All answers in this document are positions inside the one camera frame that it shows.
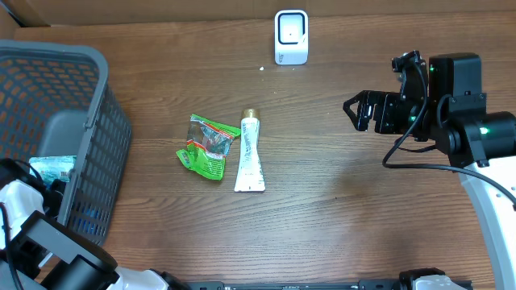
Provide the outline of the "white tube gold cap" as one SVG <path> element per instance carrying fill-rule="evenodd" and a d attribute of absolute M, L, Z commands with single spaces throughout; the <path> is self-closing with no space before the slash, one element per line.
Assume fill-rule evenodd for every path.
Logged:
<path fill-rule="evenodd" d="M 265 182 L 258 153 L 259 110 L 243 110 L 240 129 L 239 168 L 234 191 L 236 193 L 262 193 L 265 191 Z"/>

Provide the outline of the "green snack packet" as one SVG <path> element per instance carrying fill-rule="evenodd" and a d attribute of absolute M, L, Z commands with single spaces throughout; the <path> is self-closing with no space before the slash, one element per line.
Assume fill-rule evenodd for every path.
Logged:
<path fill-rule="evenodd" d="M 209 180 L 221 180 L 226 157 L 241 130 L 192 114 L 186 137 L 186 149 L 176 152 L 183 166 Z"/>

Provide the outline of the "teal tissue packet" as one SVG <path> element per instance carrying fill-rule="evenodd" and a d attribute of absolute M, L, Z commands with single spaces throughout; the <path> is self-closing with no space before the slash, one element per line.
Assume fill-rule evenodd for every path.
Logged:
<path fill-rule="evenodd" d="M 45 185 L 50 185 L 54 180 L 65 183 L 70 182 L 70 173 L 74 169 L 77 157 L 75 155 L 31 157 L 29 164 L 35 169 L 30 173 L 35 176 L 40 174 Z"/>

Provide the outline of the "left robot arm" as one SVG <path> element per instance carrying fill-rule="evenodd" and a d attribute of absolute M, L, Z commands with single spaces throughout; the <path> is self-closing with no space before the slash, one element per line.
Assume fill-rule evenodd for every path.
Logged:
<path fill-rule="evenodd" d="M 52 195 L 34 169 L 1 161 L 3 289 L 188 290 L 166 271 L 119 267 L 100 246 L 44 211 Z"/>

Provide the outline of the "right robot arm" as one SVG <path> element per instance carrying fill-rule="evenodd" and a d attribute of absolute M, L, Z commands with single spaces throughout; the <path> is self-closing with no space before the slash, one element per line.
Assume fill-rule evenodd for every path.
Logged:
<path fill-rule="evenodd" d="M 479 55 L 457 52 L 424 60 L 418 51 L 392 60 L 398 92 L 363 90 L 343 103 L 357 131 L 371 121 L 375 132 L 397 135 L 382 160 L 385 168 L 455 172 L 476 212 L 495 286 L 515 287 L 515 116 L 487 111 Z M 444 164 L 392 164 L 389 159 L 412 137 L 429 142 Z"/>

